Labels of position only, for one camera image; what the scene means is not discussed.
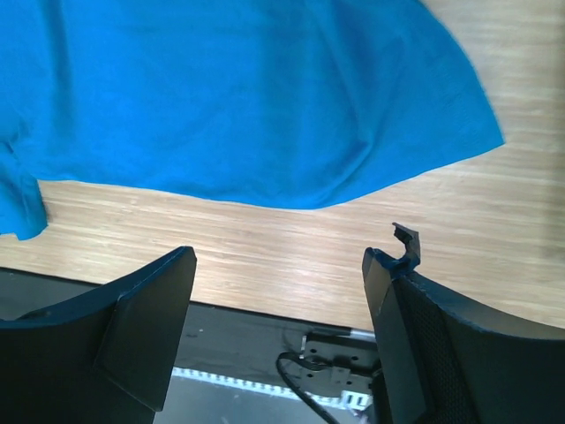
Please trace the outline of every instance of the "black plastic part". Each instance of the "black plastic part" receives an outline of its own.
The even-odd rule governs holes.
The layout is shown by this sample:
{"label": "black plastic part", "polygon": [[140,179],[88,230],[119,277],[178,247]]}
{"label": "black plastic part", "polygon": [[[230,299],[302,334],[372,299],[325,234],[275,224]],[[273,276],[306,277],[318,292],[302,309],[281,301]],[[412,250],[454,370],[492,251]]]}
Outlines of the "black plastic part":
{"label": "black plastic part", "polygon": [[363,260],[386,383],[373,381],[377,411],[388,398],[395,424],[565,422],[565,329],[505,314],[421,276],[413,268],[418,234],[396,228],[405,259],[367,249]]}
{"label": "black plastic part", "polygon": [[392,412],[388,402],[387,384],[383,373],[376,375],[371,383],[373,404],[367,411],[367,424],[392,424]]}
{"label": "black plastic part", "polygon": [[3,420],[153,422],[195,267],[193,250],[180,247],[113,283],[0,322]]}
{"label": "black plastic part", "polygon": [[[0,317],[16,319],[26,311],[99,288],[98,284],[0,269]],[[351,328],[191,301],[175,366],[280,386],[284,382],[275,368],[276,357],[281,352],[300,352],[304,336],[311,333],[347,337]]]}

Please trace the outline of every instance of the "wooden floor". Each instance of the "wooden floor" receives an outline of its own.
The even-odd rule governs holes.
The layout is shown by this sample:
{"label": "wooden floor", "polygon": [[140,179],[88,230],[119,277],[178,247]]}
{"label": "wooden floor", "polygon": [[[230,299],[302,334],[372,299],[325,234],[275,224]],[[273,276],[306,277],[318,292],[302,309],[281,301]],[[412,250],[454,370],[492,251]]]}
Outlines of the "wooden floor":
{"label": "wooden floor", "polygon": [[565,328],[565,1],[429,0],[466,49],[507,145],[342,206],[294,212],[76,183],[42,184],[50,227],[0,238],[0,266],[96,283],[179,245],[194,300],[370,329],[368,246],[420,231],[427,276]]}

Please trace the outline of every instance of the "black cable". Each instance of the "black cable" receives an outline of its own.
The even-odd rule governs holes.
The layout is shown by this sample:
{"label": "black cable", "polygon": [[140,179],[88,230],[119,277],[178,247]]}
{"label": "black cable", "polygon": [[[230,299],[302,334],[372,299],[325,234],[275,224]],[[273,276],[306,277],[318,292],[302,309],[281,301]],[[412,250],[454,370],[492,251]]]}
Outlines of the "black cable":
{"label": "black cable", "polygon": [[290,376],[283,368],[283,364],[282,364],[283,360],[289,360],[291,362],[294,362],[295,364],[304,367],[310,371],[322,371],[324,369],[328,369],[331,366],[325,363],[314,364],[309,360],[304,360],[300,358],[300,356],[298,356],[296,353],[293,352],[281,353],[276,359],[276,363],[275,363],[276,370],[278,371],[279,376],[281,376],[285,384],[289,386],[289,389],[291,389],[305,404],[310,406],[310,409],[312,409],[315,413],[317,413],[318,416],[320,416],[320,418],[322,418],[327,424],[339,424],[338,420],[336,420],[323,407],[318,405],[318,403],[314,399],[312,399],[308,395],[308,393],[306,393],[304,390],[300,388],[300,386],[298,386],[295,382],[292,381]]}

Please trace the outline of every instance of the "blue t-shirt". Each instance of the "blue t-shirt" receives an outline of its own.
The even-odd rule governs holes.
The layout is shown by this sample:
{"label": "blue t-shirt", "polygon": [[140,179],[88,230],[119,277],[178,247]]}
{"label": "blue t-shirt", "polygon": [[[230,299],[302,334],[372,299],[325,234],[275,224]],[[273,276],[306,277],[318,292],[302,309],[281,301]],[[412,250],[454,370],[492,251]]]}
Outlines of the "blue t-shirt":
{"label": "blue t-shirt", "polygon": [[0,233],[37,180],[323,208],[502,143],[416,0],[3,0]]}

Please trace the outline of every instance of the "black bracket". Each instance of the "black bracket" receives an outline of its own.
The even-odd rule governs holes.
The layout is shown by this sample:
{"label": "black bracket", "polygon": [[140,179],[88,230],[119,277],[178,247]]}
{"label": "black bracket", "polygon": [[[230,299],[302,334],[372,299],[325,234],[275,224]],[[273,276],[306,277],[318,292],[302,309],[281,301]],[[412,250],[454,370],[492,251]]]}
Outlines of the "black bracket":
{"label": "black bracket", "polygon": [[417,231],[404,227],[399,223],[395,226],[395,237],[405,248],[402,258],[395,259],[380,249],[373,249],[374,259],[390,274],[391,280],[410,274],[421,262],[420,237]]}

